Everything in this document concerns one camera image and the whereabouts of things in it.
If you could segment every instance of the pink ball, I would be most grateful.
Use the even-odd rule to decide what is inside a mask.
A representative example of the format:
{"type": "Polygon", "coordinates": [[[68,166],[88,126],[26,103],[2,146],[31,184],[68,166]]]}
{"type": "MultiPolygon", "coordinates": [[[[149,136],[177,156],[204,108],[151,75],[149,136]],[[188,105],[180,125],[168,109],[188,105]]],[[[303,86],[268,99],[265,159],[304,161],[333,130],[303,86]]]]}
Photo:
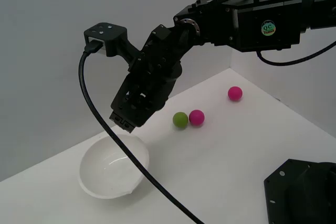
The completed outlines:
{"type": "Polygon", "coordinates": [[[240,87],[231,87],[227,95],[231,101],[239,101],[243,96],[243,91],[240,87]]]}
{"type": "Polygon", "coordinates": [[[200,110],[193,110],[189,114],[189,121],[193,126],[200,126],[204,122],[204,113],[200,110]]]}

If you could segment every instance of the qc sticker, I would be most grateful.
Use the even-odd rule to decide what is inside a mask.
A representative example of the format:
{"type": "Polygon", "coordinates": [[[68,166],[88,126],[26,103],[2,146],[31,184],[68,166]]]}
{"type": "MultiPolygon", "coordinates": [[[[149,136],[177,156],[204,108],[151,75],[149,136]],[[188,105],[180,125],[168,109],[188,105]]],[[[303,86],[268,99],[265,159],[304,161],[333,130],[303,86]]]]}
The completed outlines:
{"type": "Polygon", "coordinates": [[[265,36],[271,36],[275,33],[276,28],[275,24],[272,20],[266,20],[263,22],[261,26],[261,32],[265,36]]]}

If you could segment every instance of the bowl rim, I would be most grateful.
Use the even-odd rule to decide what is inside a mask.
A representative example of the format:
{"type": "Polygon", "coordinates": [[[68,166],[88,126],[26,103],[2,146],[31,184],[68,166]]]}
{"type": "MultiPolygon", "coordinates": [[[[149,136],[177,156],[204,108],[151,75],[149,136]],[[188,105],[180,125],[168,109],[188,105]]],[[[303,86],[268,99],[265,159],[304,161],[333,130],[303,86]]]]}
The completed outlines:
{"type": "MultiPolygon", "coordinates": [[[[132,137],[132,138],[137,138],[138,142],[141,144],[141,146],[143,147],[143,150],[145,152],[145,160],[144,162],[142,162],[141,164],[146,168],[148,169],[148,166],[149,166],[149,152],[148,152],[148,149],[145,145],[145,143],[138,137],[138,136],[135,136],[135,135],[132,135],[132,134],[117,134],[117,136],[122,139],[123,137],[132,137]]],[[[81,176],[80,176],[80,168],[82,166],[82,162],[83,162],[83,158],[85,157],[86,153],[95,145],[97,144],[99,141],[102,141],[104,140],[105,138],[111,138],[110,136],[105,136],[105,137],[102,137],[98,140],[96,140],[94,143],[92,143],[90,145],[90,147],[85,151],[85,153],[83,154],[81,160],[80,160],[80,164],[79,164],[79,169],[78,169],[78,183],[80,185],[80,187],[83,189],[83,191],[85,191],[88,195],[94,197],[94,198],[98,198],[98,199],[114,199],[114,198],[118,198],[118,197],[121,197],[121,196],[124,196],[124,195],[127,195],[127,194],[130,194],[132,193],[136,187],[140,184],[140,182],[143,180],[143,174],[141,174],[138,178],[138,180],[134,183],[134,185],[132,186],[132,189],[130,190],[126,190],[126,191],[122,191],[120,193],[116,193],[114,195],[110,195],[110,196],[105,196],[105,195],[100,195],[100,194],[96,194],[92,191],[90,191],[86,186],[85,184],[83,183],[82,179],[81,179],[81,176]]],[[[116,145],[116,147],[122,152],[122,150],[120,149],[120,147],[114,142],[114,144],[116,145]]]]}

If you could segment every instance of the ball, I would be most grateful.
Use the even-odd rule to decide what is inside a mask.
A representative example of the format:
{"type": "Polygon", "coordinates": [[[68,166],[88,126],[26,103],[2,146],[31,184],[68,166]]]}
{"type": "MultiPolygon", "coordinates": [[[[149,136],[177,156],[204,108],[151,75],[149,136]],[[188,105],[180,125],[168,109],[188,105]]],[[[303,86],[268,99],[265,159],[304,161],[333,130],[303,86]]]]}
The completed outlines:
{"type": "Polygon", "coordinates": [[[177,112],[173,116],[173,123],[178,128],[185,128],[188,125],[188,116],[184,112],[177,112]]]}
{"type": "Polygon", "coordinates": [[[200,126],[204,122],[204,113],[200,110],[193,110],[189,114],[189,121],[193,126],[200,126]]]}
{"type": "Polygon", "coordinates": [[[227,95],[231,101],[239,101],[243,96],[243,91],[240,87],[231,87],[227,95]]]}

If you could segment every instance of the table surface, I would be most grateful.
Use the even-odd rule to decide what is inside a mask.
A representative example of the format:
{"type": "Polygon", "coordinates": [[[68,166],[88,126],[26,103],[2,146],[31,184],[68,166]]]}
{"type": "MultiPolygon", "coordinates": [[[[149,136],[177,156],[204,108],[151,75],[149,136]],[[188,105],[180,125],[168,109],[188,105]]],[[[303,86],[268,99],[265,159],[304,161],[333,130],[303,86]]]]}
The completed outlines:
{"type": "MultiPolygon", "coordinates": [[[[117,133],[123,133],[116,127],[117,133]]],[[[267,224],[263,181],[289,158],[336,162],[336,139],[232,69],[169,99],[133,132],[149,171],[203,222],[267,224]],[[244,96],[231,102],[227,90],[244,96]],[[177,130],[175,112],[205,113],[201,128],[177,130]]],[[[0,222],[192,223],[146,179],[130,195],[101,200],[78,184],[85,151],[103,132],[0,183],[0,222]]]]}

